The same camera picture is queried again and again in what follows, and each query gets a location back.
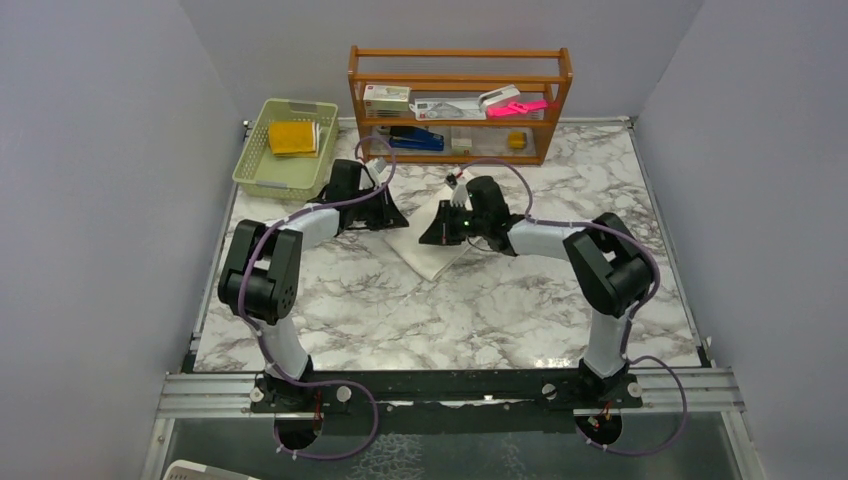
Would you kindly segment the cream white towel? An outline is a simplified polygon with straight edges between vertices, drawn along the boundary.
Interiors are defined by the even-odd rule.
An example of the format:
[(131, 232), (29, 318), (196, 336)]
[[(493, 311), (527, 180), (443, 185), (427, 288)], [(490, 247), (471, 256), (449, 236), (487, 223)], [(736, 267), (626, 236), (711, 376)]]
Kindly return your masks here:
[(408, 227), (392, 230), (385, 237), (389, 247), (415, 273), (427, 281), (435, 281), (471, 248), (466, 242), (456, 246), (432, 246), (419, 243), (419, 238), (435, 219), (439, 202), (450, 200), (451, 196), (451, 188), (443, 187), (408, 217)]

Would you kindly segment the green plastic basket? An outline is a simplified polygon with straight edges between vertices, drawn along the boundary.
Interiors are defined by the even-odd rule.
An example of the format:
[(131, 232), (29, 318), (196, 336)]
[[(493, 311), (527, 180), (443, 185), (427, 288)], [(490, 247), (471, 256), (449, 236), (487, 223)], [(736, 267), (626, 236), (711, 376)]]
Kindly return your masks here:
[(305, 201), (325, 184), (339, 130), (333, 103), (266, 100), (232, 180), (245, 193)]

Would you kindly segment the yellow brown bear towel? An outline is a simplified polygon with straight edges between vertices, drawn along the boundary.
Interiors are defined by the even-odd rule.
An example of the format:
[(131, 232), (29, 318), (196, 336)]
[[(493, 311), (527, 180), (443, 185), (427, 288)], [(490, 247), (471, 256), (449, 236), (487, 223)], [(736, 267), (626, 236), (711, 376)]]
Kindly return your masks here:
[(314, 121), (275, 121), (268, 126), (268, 145), (276, 157), (317, 157), (321, 126)]

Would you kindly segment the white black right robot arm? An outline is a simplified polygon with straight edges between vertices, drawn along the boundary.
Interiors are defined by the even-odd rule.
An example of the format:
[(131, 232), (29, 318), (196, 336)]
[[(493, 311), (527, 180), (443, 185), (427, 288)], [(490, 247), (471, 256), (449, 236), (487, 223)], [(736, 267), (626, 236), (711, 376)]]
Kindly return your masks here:
[(634, 313), (654, 294), (659, 270), (623, 221), (606, 212), (590, 222), (533, 219), (510, 211), (500, 186), (490, 176), (461, 182), (451, 174), (447, 200), (418, 241), (455, 246), (473, 237), (507, 255), (566, 260), (592, 308), (587, 350), (578, 363), (577, 393), (587, 405), (612, 399), (627, 373), (626, 346)]

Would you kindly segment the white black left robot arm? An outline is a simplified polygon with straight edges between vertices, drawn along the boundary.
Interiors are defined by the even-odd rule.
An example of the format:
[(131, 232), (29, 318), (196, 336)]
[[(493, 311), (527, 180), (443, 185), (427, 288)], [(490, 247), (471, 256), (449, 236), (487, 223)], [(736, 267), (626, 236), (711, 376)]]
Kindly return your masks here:
[(266, 360), (260, 392), (290, 410), (313, 401), (312, 359), (301, 345), (291, 313), (302, 253), (347, 230), (406, 228), (380, 175), (382, 158), (337, 160), (318, 196), (283, 220), (240, 221), (233, 233), (217, 295), (256, 334)]

